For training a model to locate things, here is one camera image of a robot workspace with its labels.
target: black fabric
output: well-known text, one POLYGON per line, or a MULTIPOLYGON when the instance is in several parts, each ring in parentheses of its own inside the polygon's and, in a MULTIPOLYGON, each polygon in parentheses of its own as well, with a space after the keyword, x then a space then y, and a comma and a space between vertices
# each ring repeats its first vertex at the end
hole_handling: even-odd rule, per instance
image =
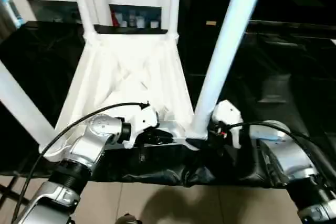
MULTIPOLYGON (((164 32, 99 26, 96 29, 103 33, 164 32)), ((334 164, 336 88, 333 67, 336 62, 333 55, 336 46, 328 39, 293 36, 286 33, 286 29, 280 33, 277 29, 267 27, 258 33, 255 26, 249 28, 219 100, 229 99, 241 110, 244 121, 278 120, 311 135, 334 164)), ((191 38, 181 38, 180 51, 190 51, 191 42, 191 38)), ((0 58, 55 125, 82 49, 79 26, 28 23, 0 45, 0 58)), ((181 57, 195 106, 211 54, 187 57, 181 54, 181 57)), ((38 155, 37 145, 4 108, 1 115, 8 120, 9 126, 2 128, 0 174, 13 174, 19 161, 33 152, 22 171, 24 176, 38 155)), ((184 146, 106 151, 92 180, 271 187, 258 144, 248 139, 246 130, 241 134, 243 147, 238 151, 227 146, 199 152, 184 146)), ((35 177, 48 177, 54 167, 55 164, 43 160, 35 177)))

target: white clamp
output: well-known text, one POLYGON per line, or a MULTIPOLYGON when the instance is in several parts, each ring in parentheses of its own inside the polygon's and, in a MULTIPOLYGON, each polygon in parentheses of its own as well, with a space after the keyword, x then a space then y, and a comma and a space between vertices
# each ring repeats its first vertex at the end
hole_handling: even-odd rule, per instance
POLYGON ((159 121, 155 108, 148 106, 136 113, 128 123, 131 124, 131 136, 128 141, 123 142, 123 145, 126 149, 131 149, 138 135, 147 128, 156 127, 159 121))
MULTIPOLYGON (((225 124, 235 124, 243 122, 240 111, 232 105, 228 100, 222 101, 216 105, 213 113, 212 120, 215 123, 223 122, 225 124)), ((239 131, 242 127, 235 127, 230 130, 232 134, 232 145, 234 148, 239 149, 239 131)))

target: silver metal part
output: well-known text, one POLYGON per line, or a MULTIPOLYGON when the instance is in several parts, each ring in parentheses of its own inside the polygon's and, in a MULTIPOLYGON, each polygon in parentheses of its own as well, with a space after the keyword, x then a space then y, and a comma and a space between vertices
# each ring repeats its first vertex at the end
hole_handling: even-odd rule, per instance
MULTIPOLYGON (((281 122, 265 122, 289 131, 281 122)), ((282 184, 318 173, 306 153, 286 133, 267 126, 252 125, 249 136, 252 140, 261 140, 265 160, 275 169, 282 184)))
POLYGON ((298 212, 301 220, 310 217, 314 222, 323 222, 336 218, 336 199, 324 204, 307 207, 298 212))
POLYGON ((45 207, 42 205, 35 206, 27 218, 24 220, 24 224, 67 224, 69 215, 57 211, 54 208, 45 207))
POLYGON ((73 190, 58 185, 56 183, 52 182, 44 182, 41 187, 37 190, 31 201, 29 202, 28 206, 24 209, 24 211, 18 216, 17 220, 14 222, 15 224, 27 224, 27 223, 43 223, 38 222, 35 220, 35 222, 26 222, 34 220, 30 217, 31 214, 33 216, 37 216, 37 212, 33 211, 38 205, 38 201, 42 198, 48 198, 51 201, 56 202, 59 205, 72 207, 76 206, 80 200, 80 197, 78 194, 76 194, 73 190))
POLYGON ((116 143, 122 131, 122 122, 105 114, 93 117, 84 135, 79 137, 69 150, 65 159, 87 166, 91 171, 102 156, 105 145, 116 143))

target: black cable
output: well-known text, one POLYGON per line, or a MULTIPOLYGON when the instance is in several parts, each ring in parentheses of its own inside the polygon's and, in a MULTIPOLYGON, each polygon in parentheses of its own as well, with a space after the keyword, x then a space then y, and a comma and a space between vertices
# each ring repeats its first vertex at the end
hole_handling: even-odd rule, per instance
POLYGON ((28 188, 28 185, 29 185, 29 182, 33 176, 33 173, 34 173, 34 170, 36 169, 36 166, 38 164, 38 162, 42 159, 42 157, 47 153, 47 151, 65 134, 67 133, 71 128, 73 128, 74 126, 80 124, 81 122, 85 121, 86 119, 100 113, 100 112, 103 112, 105 110, 109 110, 109 109, 113 109, 113 108, 116 108, 116 107, 121 107, 121 106, 140 106, 141 108, 145 108, 146 106, 148 106, 148 104, 145 104, 145 103, 138 103, 138 102, 125 102, 125 103, 118 103, 118 104, 114 104, 114 105, 110 105, 110 106, 106 106, 104 108, 101 108, 101 109, 98 109, 90 114, 87 114, 86 116, 83 116, 82 118, 78 119, 77 121, 71 123, 69 126, 67 126, 64 130, 62 130, 44 149, 43 151, 39 154, 38 158, 36 159, 34 165, 32 166, 27 178, 26 178, 26 181, 25 181, 25 184, 23 185, 22 187, 22 191, 20 193, 20 197, 16 203, 16 206, 15 206, 15 210, 14 210, 14 213, 13 213, 13 217, 12 217, 12 223, 17 219, 17 216, 18 216, 18 213, 19 213, 19 210, 20 210, 20 206, 21 206, 21 203, 22 203, 22 200, 24 199, 24 196, 25 196, 25 193, 27 191, 27 188, 28 188))
POLYGON ((326 159, 322 150, 310 139, 310 137, 304 135, 298 131, 289 132, 281 127, 273 125, 267 122, 243 122, 243 123, 236 123, 231 124, 226 127, 225 130, 230 130, 235 127, 244 127, 244 126, 251 126, 251 125, 260 125, 273 128, 275 130, 284 132, 288 136, 290 136, 307 154, 307 156, 311 159, 314 163, 317 170, 324 176, 324 178, 329 181, 330 179, 336 183, 336 170, 330 164, 330 162, 326 159))

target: white fabric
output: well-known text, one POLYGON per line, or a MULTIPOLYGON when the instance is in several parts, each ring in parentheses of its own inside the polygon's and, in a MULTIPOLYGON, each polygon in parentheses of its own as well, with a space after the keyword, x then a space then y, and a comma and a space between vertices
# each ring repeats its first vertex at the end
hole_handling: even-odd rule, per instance
MULTIPOLYGON (((86 44, 57 128, 103 106, 149 102, 159 120, 186 129, 193 110, 174 39, 166 35, 98 35, 86 44)), ((140 108, 106 112, 129 120, 140 108)))

